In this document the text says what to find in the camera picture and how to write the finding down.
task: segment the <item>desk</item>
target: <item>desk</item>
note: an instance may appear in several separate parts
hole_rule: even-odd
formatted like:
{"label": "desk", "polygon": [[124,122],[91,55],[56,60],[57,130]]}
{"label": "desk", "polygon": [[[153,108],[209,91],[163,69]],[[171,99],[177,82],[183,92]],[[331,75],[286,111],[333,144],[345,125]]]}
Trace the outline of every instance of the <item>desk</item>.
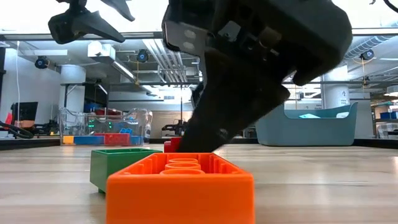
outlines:
{"label": "desk", "polygon": [[[92,149],[0,151],[1,223],[104,223]],[[253,173],[256,223],[398,223],[397,150],[233,144],[216,153]]]}

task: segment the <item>lego stud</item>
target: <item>lego stud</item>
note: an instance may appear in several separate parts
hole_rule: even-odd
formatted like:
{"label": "lego stud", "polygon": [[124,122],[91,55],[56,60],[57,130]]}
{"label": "lego stud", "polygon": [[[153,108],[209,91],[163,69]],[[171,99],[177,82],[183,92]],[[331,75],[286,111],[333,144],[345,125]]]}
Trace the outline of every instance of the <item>lego stud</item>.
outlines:
{"label": "lego stud", "polygon": [[197,169],[201,170],[201,166],[196,163],[191,163],[191,162],[175,162],[171,164],[167,164],[165,166],[165,170],[169,169]]}
{"label": "lego stud", "polygon": [[162,175],[196,175],[196,174],[205,174],[202,170],[198,169],[169,169],[162,171],[160,174]]}
{"label": "lego stud", "polygon": [[199,164],[197,159],[191,159],[191,158],[169,159],[167,163],[175,163],[175,162],[190,162],[190,163]]}

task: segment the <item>transparent container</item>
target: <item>transparent container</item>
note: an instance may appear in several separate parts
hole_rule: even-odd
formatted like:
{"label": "transparent container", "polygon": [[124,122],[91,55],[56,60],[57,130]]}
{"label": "transparent container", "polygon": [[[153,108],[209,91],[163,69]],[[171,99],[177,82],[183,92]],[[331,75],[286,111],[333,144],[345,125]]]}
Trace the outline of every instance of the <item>transparent container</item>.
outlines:
{"label": "transparent container", "polygon": [[141,146],[152,112],[132,109],[123,115],[59,110],[61,144]]}

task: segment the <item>security camera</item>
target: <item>security camera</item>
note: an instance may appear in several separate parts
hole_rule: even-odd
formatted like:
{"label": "security camera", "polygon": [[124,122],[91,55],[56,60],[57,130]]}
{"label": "security camera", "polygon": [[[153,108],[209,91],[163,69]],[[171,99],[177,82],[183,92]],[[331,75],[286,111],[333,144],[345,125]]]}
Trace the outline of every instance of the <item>security camera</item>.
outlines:
{"label": "security camera", "polygon": [[50,66],[50,61],[46,56],[39,56],[35,62],[35,67],[38,69],[46,69]]}
{"label": "security camera", "polygon": [[367,52],[364,52],[360,56],[361,59],[363,60],[371,60],[374,58],[374,52],[373,50],[368,50]]}
{"label": "security camera", "polygon": [[144,62],[147,62],[148,59],[149,59],[149,54],[148,54],[147,50],[142,49],[138,52],[138,55],[137,55],[138,62],[144,63]]}

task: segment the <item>black robotic device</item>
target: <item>black robotic device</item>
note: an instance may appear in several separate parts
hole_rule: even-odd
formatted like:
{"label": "black robotic device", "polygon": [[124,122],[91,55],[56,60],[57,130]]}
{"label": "black robotic device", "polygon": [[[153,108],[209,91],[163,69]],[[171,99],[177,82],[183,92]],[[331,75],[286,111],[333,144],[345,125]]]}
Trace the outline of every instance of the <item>black robotic device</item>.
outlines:
{"label": "black robotic device", "polygon": [[35,62],[35,67],[38,69],[46,69],[50,65],[50,61],[47,60],[46,56],[38,56]]}
{"label": "black robotic device", "polygon": [[145,49],[140,50],[137,55],[137,61],[140,63],[145,63],[148,60],[149,60],[149,54],[148,54],[147,50],[145,50]]}
{"label": "black robotic device", "polygon": [[[49,22],[58,43],[88,33],[124,40],[85,0],[58,1],[70,3]],[[126,15],[124,0],[103,1]],[[346,13],[330,0],[169,0],[162,27],[170,50],[201,57],[204,89],[179,152],[226,144],[289,97],[285,77],[305,85],[336,67],[352,40]]]}

